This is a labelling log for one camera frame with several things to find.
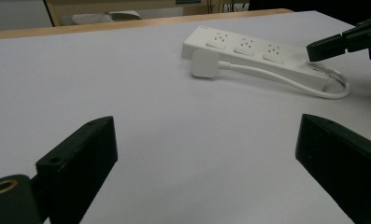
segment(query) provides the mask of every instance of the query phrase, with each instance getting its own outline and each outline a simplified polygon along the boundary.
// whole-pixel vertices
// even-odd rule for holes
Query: power strip
[[[322,63],[311,63],[307,49],[199,26],[183,42],[182,57],[192,59],[197,49],[216,51],[220,60],[278,74],[322,91],[329,74]]]

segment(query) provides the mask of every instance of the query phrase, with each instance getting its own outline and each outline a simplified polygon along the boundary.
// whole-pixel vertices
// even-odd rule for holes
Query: power cord
[[[213,78],[218,74],[218,69],[232,70],[240,73],[249,74],[255,77],[267,78],[283,84],[290,85],[300,91],[304,91],[310,95],[318,96],[326,99],[341,99],[350,94],[349,80],[341,73],[332,68],[325,68],[327,74],[335,79],[342,87],[343,91],[338,93],[330,93],[326,91],[318,91],[308,86],[302,85],[291,79],[283,77],[279,74],[263,70],[256,67],[250,67],[239,64],[231,64],[219,60],[219,53],[211,50],[198,49],[193,53],[192,73],[195,77]]]

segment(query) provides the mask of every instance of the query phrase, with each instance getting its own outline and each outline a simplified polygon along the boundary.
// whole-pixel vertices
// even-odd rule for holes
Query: cable
[[[328,74],[330,74],[330,77],[334,78],[335,80],[337,80],[342,85],[342,87],[344,88],[344,90],[342,92],[330,93],[330,92],[325,92],[325,91],[317,91],[317,90],[314,90],[310,87],[302,85],[298,82],[292,81],[292,80],[290,80],[286,77],[282,77],[282,76],[280,76],[276,73],[272,73],[272,72],[269,72],[269,71],[266,71],[266,70],[263,70],[263,69],[260,69],[260,68],[249,67],[249,66],[244,66],[244,65],[239,65],[239,64],[231,64],[231,63],[222,62],[222,61],[219,61],[218,67],[220,69],[227,69],[227,70],[232,70],[232,71],[237,71],[237,72],[249,71],[249,72],[261,73],[261,74],[269,77],[270,79],[274,79],[275,81],[293,86],[298,90],[301,90],[301,91],[304,91],[304,92],[309,93],[311,95],[319,96],[319,97],[322,97],[322,98],[341,99],[341,98],[344,98],[344,97],[346,97],[350,94],[350,83],[349,83],[348,79],[345,76],[343,76],[341,73],[339,73],[338,71],[336,71],[335,69],[332,69],[332,68],[326,68],[326,69],[328,71]]]

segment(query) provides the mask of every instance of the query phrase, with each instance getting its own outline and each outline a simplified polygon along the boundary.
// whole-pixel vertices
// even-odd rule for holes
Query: wall
[[[0,0],[0,31],[51,27],[43,0]]]

